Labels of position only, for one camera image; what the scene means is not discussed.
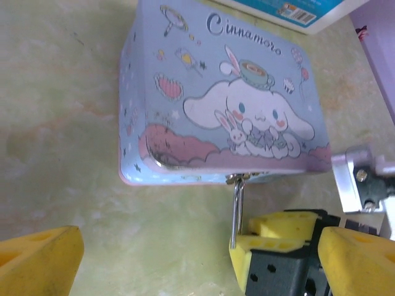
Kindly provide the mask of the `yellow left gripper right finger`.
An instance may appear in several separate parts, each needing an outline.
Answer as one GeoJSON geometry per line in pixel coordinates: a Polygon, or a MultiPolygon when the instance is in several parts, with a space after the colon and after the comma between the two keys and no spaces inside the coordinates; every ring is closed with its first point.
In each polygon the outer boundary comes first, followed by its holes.
{"type": "Polygon", "coordinates": [[[394,295],[394,241],[327,227],[318,256],[333,295],[394,295]]]}

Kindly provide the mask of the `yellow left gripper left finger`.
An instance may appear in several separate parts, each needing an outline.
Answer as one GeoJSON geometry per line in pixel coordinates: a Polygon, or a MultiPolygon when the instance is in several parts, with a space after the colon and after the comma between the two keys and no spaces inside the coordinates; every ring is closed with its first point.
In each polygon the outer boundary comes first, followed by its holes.
{"type": "Polygon", "coordinates": [[[80,228],[1,241],[1,295],[69,295],[84,254],[80,228]]]}

